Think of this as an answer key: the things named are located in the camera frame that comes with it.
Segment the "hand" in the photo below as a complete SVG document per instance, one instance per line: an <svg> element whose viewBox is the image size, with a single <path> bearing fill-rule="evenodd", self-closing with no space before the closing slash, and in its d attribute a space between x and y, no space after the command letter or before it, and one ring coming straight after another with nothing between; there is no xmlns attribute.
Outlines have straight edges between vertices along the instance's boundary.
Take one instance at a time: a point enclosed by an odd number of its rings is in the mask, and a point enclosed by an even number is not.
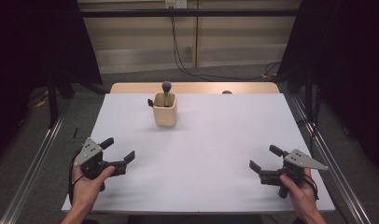
<svg viewBox="0 0 379 224"><path fill-rule="evenodd" d="M309 168L305 168L303 172L306 175L311 176L311 170ZM280 180L286 187L288 187L288 194L292 206L302 221L305 223L326 223L317 209L315 193L308 184L302 182L299 186L297 186L291 178L286 175L281 175Z"/></svg>
<svg viewBox="0 0 379 224"><path fill-rule="evenodd" d="M80 167L73 167L73 182L78 180L74 185L73 204L67 216L62 223L81 223L85 216L92 210L97 197L99 196L100 187L103 182L113 174L114 166L109 166L95 179L91 180L82 173Z"/></svg>

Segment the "table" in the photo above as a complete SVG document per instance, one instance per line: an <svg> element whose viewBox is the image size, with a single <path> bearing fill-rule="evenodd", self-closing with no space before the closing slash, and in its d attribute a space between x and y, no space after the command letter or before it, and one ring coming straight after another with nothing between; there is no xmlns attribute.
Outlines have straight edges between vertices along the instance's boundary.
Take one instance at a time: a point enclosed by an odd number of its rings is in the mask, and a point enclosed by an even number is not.
<svg viewBox="0 0 379 224"><path fill-rule="evenodd" d="M93 211L160 215L293 210L289 199L277 196L278 187L261 185L248 168L249 160L267 170L281 168L282 160L268 150L270 144L307 152L285 97L274 84L173 83L179 119L172 129L153 122L147 98L156 91L161 91L161 83L120 83L112 92L148 93L105 97L91 138L101 142L115 137L116 143L105 152L107 161L133 149L136 159L127 175L106 180L106 190ZM204 94L222 91L244 94ZM317 171L313 177L319 188L319 209L333 210ZM66 200L63 210L69 208Z"/></svg>

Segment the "gray floor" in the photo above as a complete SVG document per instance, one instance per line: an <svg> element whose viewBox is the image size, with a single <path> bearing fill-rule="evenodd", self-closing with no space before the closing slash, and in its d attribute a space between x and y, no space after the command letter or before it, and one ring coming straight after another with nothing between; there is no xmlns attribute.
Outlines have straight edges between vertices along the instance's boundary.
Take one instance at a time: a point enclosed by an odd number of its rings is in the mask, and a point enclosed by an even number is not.
<svg viewBox="0 0 379 224"><path fill-rule="evenodd" d="M227 77L250 78L264 73L265 65L243 65L225 67L205 67L189 69L194 74L218 75ZM214 81L234 81L228 78L209 77ZM126 74L103 75L105 85L101 88L109 90L116 82L131 81L203 81L194 76L181 73L178 69L144 71ZM279 83L290 106L295 120L301 117L293 104L292 97L287 93L287 84ZM45 157L42 168L36 176L35 184L30 190L20 214L16 217L18 223L59 223L64 213L61 211L67 191L67 172L73 152L91 134L104 96L97 95L78 85L74 85L76 95L71 100L59 98L60 108L69 104L62 126L56 139ZM22 126L7 146L0 158L0 219L5 213L13 195L26 176L39 146L42 144L49 125L48 104L42 107L29 106ZM338 162L344 176L357 194L372 223L379 223L379 171L365 157L358 141L344 132L344 125L337 118L328 102L321 104L317 127L325 138L331 153ZM300 126L306 143L309 143L309 133L305 126ZM329 174L323 175L331 198L348 220L356 223L346 205L345 199ZM329 223L344 223L340 212L328 212L324 217ZM89 218L100 223L126 223L124 215L95 214ZM180 216L180 217L144 217L142 223L259 223L258 216ZM290 223L295 214L261 215L262 223Z"/></svg>

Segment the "tan cup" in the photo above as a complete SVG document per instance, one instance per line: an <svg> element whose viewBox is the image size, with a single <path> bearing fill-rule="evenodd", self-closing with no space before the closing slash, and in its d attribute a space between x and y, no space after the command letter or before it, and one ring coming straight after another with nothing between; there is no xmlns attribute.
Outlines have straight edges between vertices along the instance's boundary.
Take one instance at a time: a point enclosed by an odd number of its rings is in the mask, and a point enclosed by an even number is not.
<svg viewBox="0 0 379 224"><path fill-rule="evenodd" d="M177 121L177 98L174 93L169 93L168 107L164 107L164 93L156 93L152 109L154 111L155 122L158 126L175 126Z"/></svg>

